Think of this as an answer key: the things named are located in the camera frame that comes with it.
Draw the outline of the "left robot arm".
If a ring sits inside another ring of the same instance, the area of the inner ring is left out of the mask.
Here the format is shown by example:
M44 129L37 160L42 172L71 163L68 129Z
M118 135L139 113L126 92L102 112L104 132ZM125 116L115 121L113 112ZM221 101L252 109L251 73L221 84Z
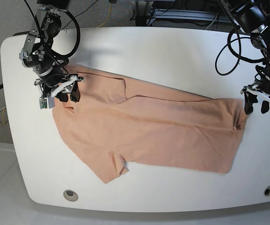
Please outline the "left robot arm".
M219 0L218 4L233 26L228 34L226 47L237 58L237 62L255 64L254 82L241 90L245 100L244 111L250 115L253 105L261 98L261 113L265 114L270 110L270 28L266 22L266 14L253 0L241 1L236 6L226 0ZM242 56L240 30L250 35L252 46L263 55L261 59L252 60Z

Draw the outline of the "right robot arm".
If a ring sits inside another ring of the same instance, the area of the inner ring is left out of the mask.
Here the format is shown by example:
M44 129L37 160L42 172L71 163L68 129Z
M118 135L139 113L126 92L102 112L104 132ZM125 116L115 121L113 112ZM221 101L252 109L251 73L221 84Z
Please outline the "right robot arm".
M40 8L32 13L34 19L26 37L19 58L26 68L33 69L38 78L34 85L40 92L39 104L42 109L54 107L54 99L61 102L79 102L78 83L84 77L69 73L66 65L80 44L80 27L69 12L68 0L39 0ZM61 30L60 12L72 19L76 27L76 43L68 54L60 54L52 49L53 40Z

